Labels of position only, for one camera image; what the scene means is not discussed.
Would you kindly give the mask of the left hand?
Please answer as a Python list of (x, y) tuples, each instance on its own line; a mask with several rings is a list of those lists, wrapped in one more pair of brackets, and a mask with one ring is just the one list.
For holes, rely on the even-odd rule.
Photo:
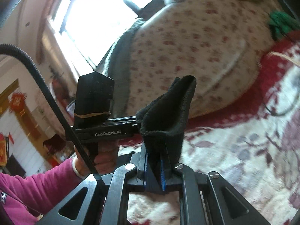
[[(76, 147), (76, 156), (73, 158), (73, 169), (76, 174), (82, 177), (88, 176), (91, 172), (83, 161)], [(100, 175), (108, 174), (116, 168), (119, 152), (119, 140), (110, 140), (98, 143), (98, 155), (94, 158), (94, 167)]]

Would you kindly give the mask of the pink sleeve forearm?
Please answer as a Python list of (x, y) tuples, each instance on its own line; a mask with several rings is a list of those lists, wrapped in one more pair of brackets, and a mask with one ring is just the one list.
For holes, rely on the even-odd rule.
[(1, 224), (36, 224), (82, 181), (75, 161), (26, 178), (1, 173)]

